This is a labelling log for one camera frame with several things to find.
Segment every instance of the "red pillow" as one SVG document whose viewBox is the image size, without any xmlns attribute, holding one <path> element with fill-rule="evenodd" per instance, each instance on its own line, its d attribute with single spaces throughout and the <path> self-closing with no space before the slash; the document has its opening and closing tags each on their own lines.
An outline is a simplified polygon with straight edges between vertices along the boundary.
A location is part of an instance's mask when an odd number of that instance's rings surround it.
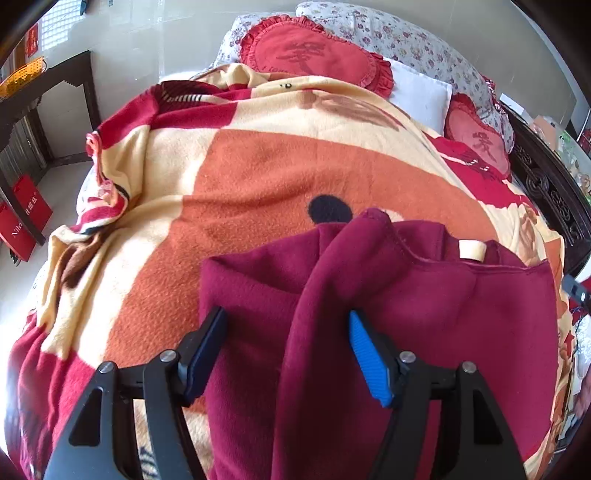
<svg viewBox="0 0 591 480">
<path fill-rule="evenodd" d="M 324 31 L 306 17 L 264 18 L 242 39 L 240 61 L 257 72 L 322 75 L 388 98 L 394 81 L 390 63 L 377 54 Z"/>
<path fill-rule="evenodd" d="M 452 96 L 445 120 L 445 137 L 466 144 L 501 179 L 508 179 L 511 175 L 503 138 L 480 120 L 474 103 L 464 93 Z"/>
</svg>

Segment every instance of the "red shopping bag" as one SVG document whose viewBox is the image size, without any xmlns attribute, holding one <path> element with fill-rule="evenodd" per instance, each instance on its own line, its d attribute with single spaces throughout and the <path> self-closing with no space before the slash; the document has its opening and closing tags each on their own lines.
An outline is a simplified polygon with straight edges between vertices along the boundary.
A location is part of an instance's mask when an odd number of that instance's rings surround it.
<svg viewBox="0 0 591 480">
<path fill-rule="evenodd" d="M 39 230 L 43 230 L 52 211 L 28 175 L 23 175 L 12 188 L 18 203 Z M 0 205 L 0 238 L 25 262 L 31 258 L 35 240 L 8 205 Z"/>
</svg>

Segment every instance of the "floral headboard cover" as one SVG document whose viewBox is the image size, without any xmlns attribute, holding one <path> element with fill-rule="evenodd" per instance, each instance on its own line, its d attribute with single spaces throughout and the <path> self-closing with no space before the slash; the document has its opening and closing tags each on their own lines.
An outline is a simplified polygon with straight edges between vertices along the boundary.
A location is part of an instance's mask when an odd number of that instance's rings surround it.
<svg viewBox="0 0 591 480">
<path fill-rule="evenodd" d="M 513 149 L 515 137 L 509 118 L 500 105 L 495 106 L 485 78 L 438 36 L 395 15 L 353 4 L 303 2 L 295 14 L 366 50 L 451 84 L 453 93 L 468 95 L 480 119 L 503 136 L 507 152 Z"/>
</svg>

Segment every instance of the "red heart-shaped pillow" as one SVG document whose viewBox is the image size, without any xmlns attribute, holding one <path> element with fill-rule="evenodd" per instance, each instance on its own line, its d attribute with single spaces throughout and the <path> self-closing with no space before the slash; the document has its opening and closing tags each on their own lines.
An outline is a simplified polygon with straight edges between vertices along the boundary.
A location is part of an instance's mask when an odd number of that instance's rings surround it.
<svg viewBox="0 0 591 480">
<path fill-rule="evenodd" d="M 306 17 L 277 15 L 254 25 L 242 39 L 241 62 L 258 72 L 321 75 L 388 98 L 390 63 L 376 53 L 330 35 Z"/>
</svg>

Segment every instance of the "patterned fleece blanket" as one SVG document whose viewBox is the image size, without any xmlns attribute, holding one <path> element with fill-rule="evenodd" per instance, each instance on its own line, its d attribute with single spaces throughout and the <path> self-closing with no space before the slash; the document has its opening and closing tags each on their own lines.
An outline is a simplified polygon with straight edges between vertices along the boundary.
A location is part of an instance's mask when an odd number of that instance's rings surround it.
<svg viewBox="0 0 591 480">
<path fill-rule="evenodd" d="M 202 261 L 347 221 L 379 207 L 392 221 L 443 223 L 456 238 L 497 240 L 527 265 L 548 259 L 556 285 L 554 408 L 521 452 L 539 478 L 567 398 L 573 335 L 559 285 L 562 238 L 529 200 L 463 144 L 417 125 L 367 90 L 244 65 L 156 85 L 89 134 L 96 188 L 77 224 L 58 228 L 38 304 L 9 360 L 9 454 L 40 478 L 97 366 L 140 364 L 199 324 Z M 531 299 L 524 299 L 525 308 Z M 144 473 L 154 477 L 142 402 Z M 207 412 L 186 410 L 212 464 Z"/>
</svg>

